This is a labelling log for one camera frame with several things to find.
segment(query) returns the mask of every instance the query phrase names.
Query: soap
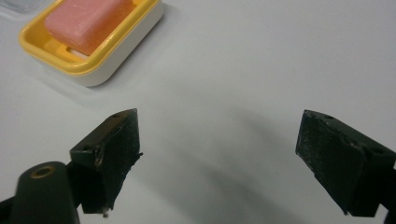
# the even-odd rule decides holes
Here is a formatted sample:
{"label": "soap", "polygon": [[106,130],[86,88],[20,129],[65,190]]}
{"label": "soap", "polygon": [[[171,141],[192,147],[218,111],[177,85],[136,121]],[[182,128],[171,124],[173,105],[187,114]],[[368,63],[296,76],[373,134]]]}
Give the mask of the soap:
{"label": "soap", "polygon": [[132,0],[64,0],[44,25],[67,47],[91,55],[133,7]]}

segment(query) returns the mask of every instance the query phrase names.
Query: pink soap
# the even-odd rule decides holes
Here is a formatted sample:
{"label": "pink soap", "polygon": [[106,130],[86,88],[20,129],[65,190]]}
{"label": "pink soap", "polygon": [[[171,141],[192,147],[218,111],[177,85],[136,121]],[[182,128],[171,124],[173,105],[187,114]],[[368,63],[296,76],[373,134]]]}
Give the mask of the pink soap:
{"label": "pink soap", "polygon": [[64,0],[45,26],[66,46],[91,55],[132,10],[132,0]]}

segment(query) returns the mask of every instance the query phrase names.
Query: white table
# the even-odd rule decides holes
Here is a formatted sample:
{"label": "white table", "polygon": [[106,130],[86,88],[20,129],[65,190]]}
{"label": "white table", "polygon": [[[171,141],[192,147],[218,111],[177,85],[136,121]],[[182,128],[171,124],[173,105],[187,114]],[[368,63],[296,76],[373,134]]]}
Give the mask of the white table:
{"label": "white table", "polygon": [[0,200],[23,171],[69,162],[106,117],[136,107],[145,155],[109,219],[79,211],[82,224],[382,223],[383,207],[345,217],[294,149],[304,109],[396,148],[396,2],[164,2],[155,29],[95,88],[19,46],[42,8],[0,18]]}

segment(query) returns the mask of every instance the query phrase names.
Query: yellow soap dish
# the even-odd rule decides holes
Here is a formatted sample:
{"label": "yellow soap dish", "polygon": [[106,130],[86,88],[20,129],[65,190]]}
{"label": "yellow soap dish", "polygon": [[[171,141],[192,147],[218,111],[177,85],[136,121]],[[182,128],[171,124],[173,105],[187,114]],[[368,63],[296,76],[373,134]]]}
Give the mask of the yellow soap dish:
{"label": "yellow soap dish", "polygon": [[134,10],[90,55],[83,56],[53,38],[44,20],[63,0],[57,0],[31,20],[20,33],[23,49],[83,86],[105,82],[163,15],[161,0],[134,0]]}

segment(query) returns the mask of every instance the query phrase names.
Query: white surface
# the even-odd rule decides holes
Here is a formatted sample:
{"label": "white surface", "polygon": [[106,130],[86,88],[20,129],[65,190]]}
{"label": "white surface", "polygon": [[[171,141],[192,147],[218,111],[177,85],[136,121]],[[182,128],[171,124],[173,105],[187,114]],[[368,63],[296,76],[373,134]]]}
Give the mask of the white surface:
{"label": "white surface", "polygon": [[109,219],[81,223],[382,223],[344,217],[294,153],[304,109],[396,148],[395,1],[165,0],[108,82],[87,89],[19,47],[1,18],[0,200],[18,176],[136,107],[145,153]]}

